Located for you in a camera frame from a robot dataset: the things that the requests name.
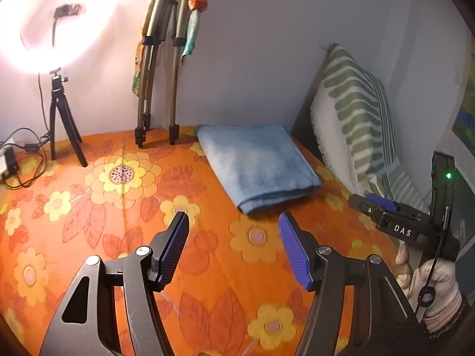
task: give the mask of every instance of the black mini tripod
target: black mini tripod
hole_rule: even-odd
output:
[[[60,69],[53,71],[53,77],[51,78],[51,105],[49,107],[49,137],[51,141],[51,160],[56,159],[55,152],[55,118],[56,108],[58,108],[59,115],[63,121],[64,128],[66,129],[67,136],[71,141],[74,152],[77,159],[81,163],[82,167],[87,167],[87,160],[81,149],[80,143],[82,143],[81,135],[77,130],[76,123],[73,119],[73,114],[67,103],[66,95],[64,94],[63,82],[67,82],[67,77],[64,79],[58,74]]]

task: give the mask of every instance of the floral tablecloth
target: floral tablecloth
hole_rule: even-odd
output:
[[[297,284],[283,250],[276,221],[285,210],[345,256],[395,258],[390,240],[348,208],[348,191],[303,147],[323,189],[254,218],[231,203],[192,128],[182,128],[176,146],[165,129],[153,130],[145,147],[136,147],[133,131],[86,136],[84,168],[63,141],[58,159],[30,188],[0,188],[0,312],[32,355],[86,257],[126,256],[179,210],[189,216],[189,238],[173,281],[155,295],[179,356],[293,354],[313,294]],[[21,177],[38,164],[39,157],[22,157]],[[133,355],[123,296],[116,287],[122,352]],[[351,306],[348,291],[339,348],[348,341]]]

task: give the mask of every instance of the pillow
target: pillow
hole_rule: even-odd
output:
[[[350,191],[427,210],[396,156],[381,81],[338,44],[329,50],[311,117],[324,163]]]

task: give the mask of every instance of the screw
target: screw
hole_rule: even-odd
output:
[[[371,254],[370,256],[370,263],[373,263],[375,265],[379,265],[383,260],[381,259],[380,256],[377,254]]]
[[[137,256],[146,256],[149,252],[150,248],[148,246],[141,246],[135,251]]]
[[[90,256],[90,257],[87,257],[86,264],[90,266],[96,265],[100,260],[101,258],[99,256]]]
[[[329,246],[323,245],[323,246],[320,246],[320,247],[318,248],[318,252],[319,252],[320,254],[323,254],[324,256],[327,256],[327,255],[329,255],[329,254],[332,252],[332,248],[329,247]]]

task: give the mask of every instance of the blue folded cloth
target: blue folded cloth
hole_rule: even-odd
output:
[[[214,173],[245,214],[305,196],[321,186],[279,124],[199,125],[195,131]]]

